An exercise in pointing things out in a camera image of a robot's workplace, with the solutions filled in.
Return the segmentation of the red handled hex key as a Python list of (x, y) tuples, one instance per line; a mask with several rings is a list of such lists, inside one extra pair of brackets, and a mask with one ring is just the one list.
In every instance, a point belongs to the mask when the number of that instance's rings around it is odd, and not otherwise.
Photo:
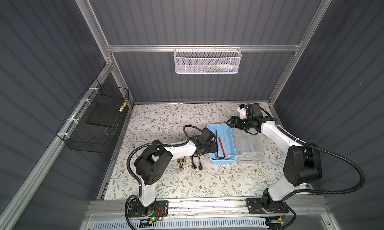
[(222, 151), (222, 154), (223, 154), (222, 158), (225, 158), (226, 157), (226, 153), (225, 153), (225, 150), (224, 150), (224, 147), (223, 147), (222, 140), (221, 140), (221, 138), (219, 136), (218, 136), (218, 141), (219, 141), (220, 148), (221, 148), (221, 151)]

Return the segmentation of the light blue plastic toolbox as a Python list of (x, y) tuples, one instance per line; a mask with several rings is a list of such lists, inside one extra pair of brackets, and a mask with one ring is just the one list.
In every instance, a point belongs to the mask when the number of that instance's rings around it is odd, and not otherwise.
[[(213, 165), (228, 165), (234, 162), (252, 163), (262, 162), (266, 159), (266, 149), (262, 135), (248, 134), (237, 128), (230, 128), (225, 123), (209, 124), (207, 126), (213, 133), (218, 132), (226, 153), (225, 159), (214, 160), (215, 154), (211, 153), (209, 158)], [(219, 156), (222, 157), (222, 151), (219, 144)]]

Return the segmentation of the large black hex key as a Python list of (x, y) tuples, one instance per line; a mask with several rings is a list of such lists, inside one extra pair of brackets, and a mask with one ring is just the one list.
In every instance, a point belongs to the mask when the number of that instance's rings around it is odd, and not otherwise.
[(215, 151), (215, 158), (214, 160), (222, 160), (222, 159), (225, 159), (225, 156), (223, 155), (222, 157), (219, 156), (219, 143), (218, 143), (218, 132), (215, 131), (215, 147), (216, 147), (216, 151)]

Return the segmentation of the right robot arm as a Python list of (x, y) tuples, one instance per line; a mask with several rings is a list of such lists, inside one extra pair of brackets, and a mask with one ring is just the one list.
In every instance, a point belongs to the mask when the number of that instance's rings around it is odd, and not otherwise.
[(321, 157), (313, 145), (304, 146), (297, 138), (291, 139), (288, 132), (277, 125), (273, 118), (258, 103), (241, 104), (239, 116), (232, 116), (226, 124), (244, 132), (256, 135), (261, 133), (270, 138), (286, 153), (283, 173), (276, 183), (264, 190), (261, 206), (266, 213), (273, 213), (293, 196), (294, 191), (322, 177)]

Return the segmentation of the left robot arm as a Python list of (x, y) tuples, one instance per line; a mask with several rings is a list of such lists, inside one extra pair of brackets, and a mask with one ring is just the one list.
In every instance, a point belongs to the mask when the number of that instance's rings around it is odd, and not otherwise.
[(136, 148), (127, 160), (129, 173), (139, 184), (137, 204), (143, 216), (150, 216), (155, 208), (156, 182), (163, 176), (171, 161), (185, 157), (199, 157), (215, 153), (216, 135), (209, 129), (185, 125), (186, 140), (162, 143), (155, 140)]

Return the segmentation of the yellow black small screwdriver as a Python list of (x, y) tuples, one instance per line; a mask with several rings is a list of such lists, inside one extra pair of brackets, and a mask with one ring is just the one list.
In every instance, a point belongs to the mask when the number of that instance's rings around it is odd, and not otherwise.
[(183, 158), (178, 158), (178, 163), (179, 163), (179, 168), (182, 169), (185, 165), (185, 162), (186, 162), (186, 158), (183, 157)]

